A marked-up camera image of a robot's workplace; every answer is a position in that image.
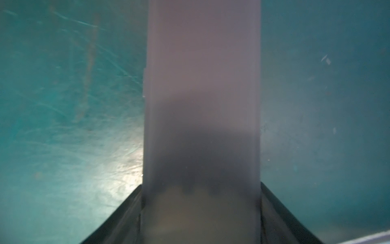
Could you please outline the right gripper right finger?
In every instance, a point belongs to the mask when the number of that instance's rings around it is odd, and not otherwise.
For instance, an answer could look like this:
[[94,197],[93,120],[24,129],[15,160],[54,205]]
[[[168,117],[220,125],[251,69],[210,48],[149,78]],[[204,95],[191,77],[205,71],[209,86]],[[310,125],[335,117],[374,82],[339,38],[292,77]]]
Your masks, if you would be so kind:
[[323,244],[264,183],[260,204],[262,244]]

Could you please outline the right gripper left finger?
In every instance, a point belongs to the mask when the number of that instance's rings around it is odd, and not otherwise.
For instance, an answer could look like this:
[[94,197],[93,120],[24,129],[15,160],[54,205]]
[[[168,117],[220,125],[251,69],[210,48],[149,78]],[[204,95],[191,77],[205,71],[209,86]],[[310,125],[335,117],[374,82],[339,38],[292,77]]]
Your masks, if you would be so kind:
[[81,244],[139,244],[141,212],[142,186],[139,185]]

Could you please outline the narrow frosted pencil case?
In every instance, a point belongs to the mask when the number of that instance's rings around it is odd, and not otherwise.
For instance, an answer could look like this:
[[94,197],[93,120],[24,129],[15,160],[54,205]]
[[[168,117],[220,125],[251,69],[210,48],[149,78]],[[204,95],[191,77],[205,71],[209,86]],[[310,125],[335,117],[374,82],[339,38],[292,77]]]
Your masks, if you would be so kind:
[[145,244],[258,244],[260,1],[150,1]]

